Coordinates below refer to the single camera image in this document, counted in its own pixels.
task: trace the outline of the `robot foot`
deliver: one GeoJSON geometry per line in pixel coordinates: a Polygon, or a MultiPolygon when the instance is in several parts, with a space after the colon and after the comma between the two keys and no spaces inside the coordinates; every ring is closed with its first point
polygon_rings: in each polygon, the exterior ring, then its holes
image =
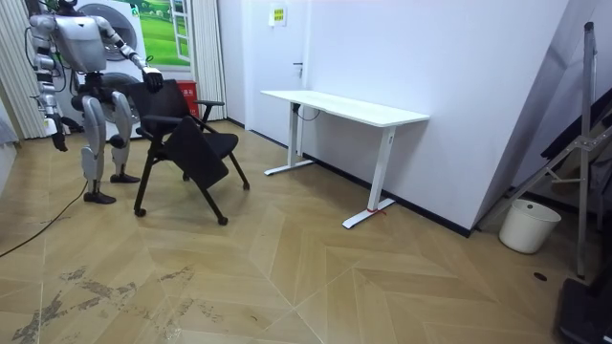
{"type": "Polygon", "coordinates": [[[138,183],[140,181],[141,181],[140,178],[132,177],[132,176],[126,175],[125,173],[120,174],[120,175],[111,176],[111,183],[138,183]]]}
{"type": "Polygon", "coordinates": [[[117,201],[117,199],[115,197],[104,195],[101,192],[86,192],[83,195],[83,201],[95,204],[113,204],[117,201]]]}

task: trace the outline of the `robot leg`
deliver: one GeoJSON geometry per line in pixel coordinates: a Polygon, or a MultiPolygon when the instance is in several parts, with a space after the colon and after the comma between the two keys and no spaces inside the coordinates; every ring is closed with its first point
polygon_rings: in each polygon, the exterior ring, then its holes
{"type": "Polygon", "coordinates": [[[83,200],[97,204],[113,204],[116,199],[99,192],[99,184],[104,173],[104,144],[106,144],[106,123],[99,101],[94,97],[82,99],[83,128],[88,145],[81,153],[81,166],[88,182],[88,189],[83,200]]]}
{"type": "Polygon", "coordinates": [[[115,174],[111,176],[111,183],[138,183],[140,178],[125,174],[127,157],[130,154],[130,136],[132,135],[132,111],[127,98],[121,92],[113,92],[113,104],[115,104],[115,124],[119,133],[113,135],[110,143],[113,146],[113,162],[115,163],[115,174]]]}

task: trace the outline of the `desk leg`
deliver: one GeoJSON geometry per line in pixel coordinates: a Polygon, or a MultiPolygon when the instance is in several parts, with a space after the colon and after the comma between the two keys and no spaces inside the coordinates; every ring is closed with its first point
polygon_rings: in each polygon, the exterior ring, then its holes
{"type": "Polygon", "coordinates": [[[395,127],[384,128],[381,139],[381,147],[379,148],[379,156],[376,160],[376,170],[374,171],[374,180],[372,181],[372,189],[370,190],[370,198],[367,203],[367,208],[361,213],[344,221],[342,225],[350,229],[354,225],[376,214],[378,211],[395,203],[391,199],[380,201],[381,192],[383,191],[384,175],[386,167],[389,163],[389,155],[393,146],[393,138],[395,137],[395,127]]]}
{"type": "Polygon", "coordinates": [[[264,173],[266,176],[271,176],[278,172],[288,171],[294,168],[298,168],[307,164],[313,163],[313,161],[300,161],[297,162],[297,113],[294,113],[294,104],[289,104],[289,147],[287,147],[287,165],[269,169],[264,173]]]}

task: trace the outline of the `white curtain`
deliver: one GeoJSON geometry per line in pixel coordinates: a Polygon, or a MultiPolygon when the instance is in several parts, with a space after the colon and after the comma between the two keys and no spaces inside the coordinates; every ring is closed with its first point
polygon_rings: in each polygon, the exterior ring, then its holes
{"type": "MultiPolygon", "coordinates": [[[[26,139],[43,138],[43,116],[30,96],[38,95],[36,77],[24,52],[24,30],[30,26],[23,0],[0,0],[0,82],[26,139]]],[[[33,49],[28,34],[30,59],[33,49]]]]}
{"type": "MultiPolygon", "coordinates": [[[[221,59],[219,12],[216,0],[190,0],[191,69],[198,83],[198,98],[226,101],[221,59]]],[[[225,106],[215,106],[208,120],[227,117],[225,106]]]]}

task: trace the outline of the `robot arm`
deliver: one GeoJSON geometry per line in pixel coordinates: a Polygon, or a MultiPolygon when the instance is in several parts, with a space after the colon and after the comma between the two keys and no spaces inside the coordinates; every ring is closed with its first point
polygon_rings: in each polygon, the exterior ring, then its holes
{"type": "Polygon", "coordinates": [[[108,20],[101,16],[95,16],[94,18],[98,23],[102,37],[115,44],[115,46],[119,48],[121,54],[132,61],[136,67],[142,71],[142,79],[144,83],[146,83],[148,90],[152,93],[160,91],[164,86],[164,77],[162,73],[156,68],[149,67],[146,60],[140,57],[132,47],[125,44],[108,20]]]}
{"type": "Polygon", "coordinates": [[[34,15],[30,17],[30,25],[32,26],[32,45],[36,52],[34,71],[40,92],[38,102],[45,113],[45,125],[50,129],[50,133],[53,133],[55,148],[65,152],[68,148],[66,148],[61,117],[57,111],[53,80],[55,61],[51,58],[51,32],[55,30],[55,20],[48,14],[34,15]]]}

